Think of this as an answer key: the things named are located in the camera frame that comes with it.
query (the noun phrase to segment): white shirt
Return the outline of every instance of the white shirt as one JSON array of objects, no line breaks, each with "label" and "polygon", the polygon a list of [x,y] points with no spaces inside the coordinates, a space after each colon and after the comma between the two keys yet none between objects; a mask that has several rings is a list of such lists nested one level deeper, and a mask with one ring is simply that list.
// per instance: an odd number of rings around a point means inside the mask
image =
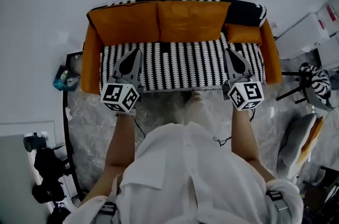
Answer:
[{"label": "white shirt", "polygon": [[[266,191],[279,190],[301,223],[299,190],[288,181],[265,183],[246,161],[220,148],[203,127],[155,129],[125,170],[117,197],[121,223],[271,223]],[[91,223],[106,197],[86,202],[64,223]]]}]

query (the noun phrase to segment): marble floor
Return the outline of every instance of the marble floor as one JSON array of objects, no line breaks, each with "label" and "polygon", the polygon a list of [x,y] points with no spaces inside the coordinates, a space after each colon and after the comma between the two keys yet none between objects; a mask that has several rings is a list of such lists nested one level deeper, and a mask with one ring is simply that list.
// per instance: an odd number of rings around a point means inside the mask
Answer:
[{"label": "marble floor", "polygon": [[[297,71],[303,62],[316,65],[312,53],[291,60],[282,60],[282,71]],[[81,57],[72,59],[72,70],[81,72]],[[302,98],[295,93],[280,101],[275,98],[298,86],[293,77],[283,78],[281,84],[264,87],[265,101],[256,109],[252,120],[252,128],[257,139],[261,160],[273,174],[276,175],[276,161],[280,142],[287,126],[292,120],[313,111],[306,102],[295,104]],[[231,111],[230,101],[222,100],[222,92],[202,91],[202,97],[210,111],[214,124],[215,137],[220,140],[230,136]],[[332,106],[339,105],[339,94],[332,93]],[[70,140],[74,147],[73,160],[80,186],[90,190],[97,181],[104,167],[105,155],[112,138],[116,118],[113,112],[100,103],[99,96],[83,93],[80,88],[68,93],[68,106],[72,119],[69,121]],[[167,123],[181,123],[184,104],[181,93],[145,94],[137,104],[136,120],[147,134],[156,127]],[[328,112],[315,110],[323,116]],[[325,125],[319,137],[318,144],[301,170],[298,185],[302,180],[313,180],[319,165],[330,166],[339,157],[339,109],[335,109],[326,118]],[[143,140],[143,135],[136,127],[136,147]],[[230,149],[230,141],[223,146]]]}]

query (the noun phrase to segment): black and white marker cube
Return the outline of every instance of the black and white marker cube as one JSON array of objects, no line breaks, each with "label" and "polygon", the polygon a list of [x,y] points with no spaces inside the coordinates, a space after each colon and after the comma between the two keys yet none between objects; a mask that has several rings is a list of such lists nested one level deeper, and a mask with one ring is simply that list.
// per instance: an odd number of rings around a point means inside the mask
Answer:
[{"label": "black and white marker cube", "polygon": [[264,100],[260,82],[235,83],[228,96],[237,110],[253,109]]},{"label": "black and white marker cube", "polygon": [[139,98],[132,84],[106,83],[103,86],[100,102],[119,113],[129,113]]}]

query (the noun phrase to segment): sofa armrest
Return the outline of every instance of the sofa armrest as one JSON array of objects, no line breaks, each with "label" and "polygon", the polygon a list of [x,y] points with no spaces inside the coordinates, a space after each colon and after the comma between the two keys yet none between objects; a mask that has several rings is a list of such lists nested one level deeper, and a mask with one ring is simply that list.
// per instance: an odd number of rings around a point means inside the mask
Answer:
[{"label": "sofa armrest", "polygon": [[267,19],[261,27],[260,33],[262,39],[260,50],[265,63],[266,82],[268,85],[280,83],[282,81],[280,59]]},{"label": "sofa armrest", "polygon": [[83,92],[99,94],[100,52],[102,42],[91,25],[88,25],[84,43],[83,63],[81,71],[81,89]]}]

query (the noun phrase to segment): shirt pocket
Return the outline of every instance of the shirt pocket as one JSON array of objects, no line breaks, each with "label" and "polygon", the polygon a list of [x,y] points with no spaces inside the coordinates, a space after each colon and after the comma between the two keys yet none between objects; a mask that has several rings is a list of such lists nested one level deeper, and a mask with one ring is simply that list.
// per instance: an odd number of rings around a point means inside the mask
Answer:
[{"label": "shirt pocket", "polygon": [[152,151],[136,159],[123,173],[120,187],[138,184],[161,189],[166,166],[166,151]]}]

